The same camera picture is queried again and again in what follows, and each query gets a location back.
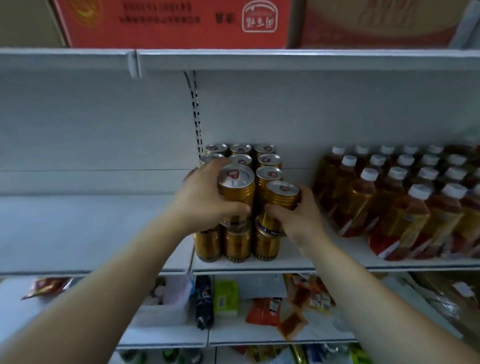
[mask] white basket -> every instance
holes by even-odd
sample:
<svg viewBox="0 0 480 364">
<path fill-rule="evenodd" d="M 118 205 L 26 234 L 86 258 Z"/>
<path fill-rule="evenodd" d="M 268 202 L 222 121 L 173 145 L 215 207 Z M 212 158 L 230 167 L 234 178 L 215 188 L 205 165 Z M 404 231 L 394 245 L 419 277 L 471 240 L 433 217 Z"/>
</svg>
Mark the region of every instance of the white basket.
<svg viewBox="0 0 480 364">
<path fill-rule="evenodd" d="M 165 293 L 162 305 L 141 305 L 132 319 L 133 326 L 178 326 L 188 319 L 188 298 L 192 284 L 188 276 L 165 278 Z"/>
</svg>

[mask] can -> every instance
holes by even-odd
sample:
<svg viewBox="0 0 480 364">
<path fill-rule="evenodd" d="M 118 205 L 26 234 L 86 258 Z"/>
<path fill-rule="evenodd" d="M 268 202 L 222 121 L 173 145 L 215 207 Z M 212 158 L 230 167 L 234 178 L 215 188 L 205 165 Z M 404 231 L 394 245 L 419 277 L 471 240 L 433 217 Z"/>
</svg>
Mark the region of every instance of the can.
<svg viewBox="0 0 480 364">
<path fill-rule="evenodd" d="M 299 189 L 293 184 L 283 181 L 271 181 L 267 183 L 266 203 L 280 205 L 288 210 L 297 206 Z M 274 236 L 285 236 L 280 221 L 263 212 L 258 216 L 260 229 Z"/>
<path fill-rule="evenodd" d="M 209 146 L 206 146 L 205 154 L 210 154 L 210 153 L 219 153 L 219 154 L 223 154 L 226 157 L 230 155 L 228 145 L 223 143 L 210 144 Z"/>
<path fill-rule="evenodd" d="M 234 262 L 241 263 L 250 256 L 252 242 L 252 223 L 247 220 L 241 228 L 225 229 L 223 250 L 225 257 Z"/>
<path fill-rule="evenodd" d="M 253 235 L 252 253 L 260 260 L 274 260 L 280 251 L 280 237 L 273 236 L 260 228 L 259 217 L 255 219 L 255 234 Z"/>
<path fill-rule="evenodd" d="M 231 160 L 231 163 L 243 164 L 248 168 L 252 168 L 253 166 L 253 159 L 248 154 L 232 154 L 228 158 Z"/>
<path fill-rule="evenodd" d="M 223 157 L 223 154 L 220 153 L 208 153 L 200 157 L 200 165 L 207 164 L 214 158 Z"/>
<path fill-rule="evenodd" d="M 213 229 L 193 233 L 195 252 L 204 262 L 215 262 L 222 255 L 222 234 L 220 225 Z"/>
<path fill-rule="evenodd" d="M 255 199 L 253 203 L 254 214 L 260 214 L 266 203 L 267 183 L 282 181 L 282 171 L 277 167 L 263 166 L 255 171 Z"/>
<path fill-rule="evenodd" d="M 274 145 L 269 144 L 255 144 L 253 146 L 253 157 L 255 160 L 261 156 L 262 154 L 272 154 L 276 153 L 276 147 Z"/>
<path fill-rule="evenodd" d="M 230 146 L 232 154 L 250 154 L 252 146 L 250 144 L 234 144 Z"/>
<path fill-rule="evenodd" d="M 273 153 L 261 154 L 259 155 L 257 161 L 258 161 L 258 167 L 273 166 L 277 168 L 282 168 L 282 159 L 277 154 L 273 154 Z"/>
<path fill-rule="evenodd" d="M 247 166 L 227 164 L 218 173 L 218 192 L 228 201 L 240 201 L 250 206 L 250 212 L 243 216 L 231 216 L 221 224 L 226 228 L 242 227 L 252 215 L 253 194 L 255 193 L 255 174 Z"/>
</svg>

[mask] white bottle cap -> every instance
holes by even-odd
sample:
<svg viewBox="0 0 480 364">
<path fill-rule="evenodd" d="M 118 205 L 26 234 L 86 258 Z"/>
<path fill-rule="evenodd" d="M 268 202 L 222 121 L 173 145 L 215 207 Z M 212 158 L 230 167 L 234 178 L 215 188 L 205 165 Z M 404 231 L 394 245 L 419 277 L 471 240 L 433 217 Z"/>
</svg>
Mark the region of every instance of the white bottle cap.
<svg viewBox="0 0 480 364">
<path fill-rule="evenodd" d="M 417 151 L 417 146 L 403 146 L 403 153 L 405 154 L 415 154 Z"/>
<path fill-rule="evenodd" d="M 380 154 L 374 154 L 370 157 L 370 163 L 373 164 L 374 166 L 382 166 L 384 165 L 385 161 L 387 158 Z"/>
<path fill-rule="evenodd" d="M 421 158 L 421 162 L 423 164 L 425 164 L 426 166 L 432 166 L 432 167 L 435 167 L 438 163 L 438 157 L 433 155 L 433 154 L 425 154 L 422 158 Z"/>
<path fill-rule="evenodd" d="M 430 144 L 427 148 L 427 152 L 431 154 L 440 154 L 444 150 L 444 147 L 442 146 L 436 146 L 435 144 Z"/>
<path fill-rule="evenodd" d="M 467 157 L 459 154 L 451 154 L 448 156 L 447 162 L 454 166 L 461 166 L 467 161 Z"/>
<path fill-rule="evenodd" d="M 388 176 L 394 180 L 402 181 L 407 175 L 408 171 L 402 167 L 392 167 L 388 171 Z"/>
<path fill-rule="evenodd" d="M 397 162 L 400 166 L 409 167 L 413 164 L 413 162 L 415 162 L 415 158 L 412 157 L 410 154 L 400 154 L 398 156 Z"/>
<path fill-rule="evenodd" d="M 442 193 L 445 196 L 460 199 L 467 193 L 467 188 L 458 183 L 447 183 L 442 189 Z"/>
<path fill-rule="evenodd" d="M 450 167 L 445 172 L 447 177 L 450 177 L 452 180 L 461 181 L 464 179 L 465 175 L 467 174 L 466 170 L 461 169 L 460 167 Z"/>
<path fill-rule="evenodd" d="M 426 180 L 434 181 L 438 176 L 438 171 L 432 167 L 423 167 L 419 170 L 417 176 L 422 177 Z"/>
<path fill-rule="evenodd" d="M 367 146 L 355 146 L 355 152 L 361 156 L 368 154 Z"/>
<path fill-rule="evenodd" d="M 408 190 L 408 194 L 410 196 L 417 198 L 419 200 L 426 200 L 427 198 L 429 198 L 431 193 L 432 193 L 432 190 L 427 186 L 425 186 L 424 184 L 414 184 Z"/>
<path fill-rule="evenodd" d="M 335 146 L 332 148 L 332 153 L 342 155 L 345 153 L 345 148 L 340 148 L 339 146 Z"/>
<path fill-rule="evenodd" d="M 386 155 L 390 155 L 393 153 L 393 151 L 395 150 L 395 147 L 394 146 L 381 146 L 380 147 L 380 153 L 382 154 L 386 154 Z"/>
<path fill-rule="evenodd" d="M 366 181 L 375 181 L 378 177 L 378 172 L 373 168 L 365 168 L 360 175 L 360 178 Z"/>
<path fill-rule="evenodd" d="M 342 159 L 342 164 L 347 167 L 354 167 L 357 164 L 357 157 L 356 156 L 344 156 Z"/>
</svg>

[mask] cardboard box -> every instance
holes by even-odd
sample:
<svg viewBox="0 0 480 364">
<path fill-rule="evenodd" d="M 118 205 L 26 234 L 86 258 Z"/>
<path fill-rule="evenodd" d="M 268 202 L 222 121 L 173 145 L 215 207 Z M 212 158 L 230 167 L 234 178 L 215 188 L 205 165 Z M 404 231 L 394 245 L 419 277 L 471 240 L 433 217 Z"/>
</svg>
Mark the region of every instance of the cardboard box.
<svg viewBox="0 0 480 364">
<path fill-rule="evenodd" d="M 55 0 L 79 48 L 286 48 L 294 0 Z"/>
<path fill-rule="evenodd" d="M 455 38 L 454 48 L 459 48 L 479 16 L 478 5 L 469 4 L 470 0 L 307 0 L 301 47 L 445 48 Z"/>
<path fill-rule="evenodd" d="M 64 47 L 47 0 L 0 0 L 0 47 Z"/>
</svg>

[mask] person's left arm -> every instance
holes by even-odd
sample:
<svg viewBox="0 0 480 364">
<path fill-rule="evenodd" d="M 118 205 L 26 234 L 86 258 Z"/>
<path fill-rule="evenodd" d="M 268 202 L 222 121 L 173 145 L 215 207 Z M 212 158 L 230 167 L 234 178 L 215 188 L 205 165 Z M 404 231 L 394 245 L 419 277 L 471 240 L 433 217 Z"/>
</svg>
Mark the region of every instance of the person's left arm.
<svg viewBox="0 0 480 364">
<path fill-rule="evenodd" d="M 0 364 L 107 363 L 158 273 L 181 240 L 249 207 L 217 191 L 226 158 L 192 172 L 167 211 L 131 244 L 56 298 L 0 348 Z"/>
</svg>

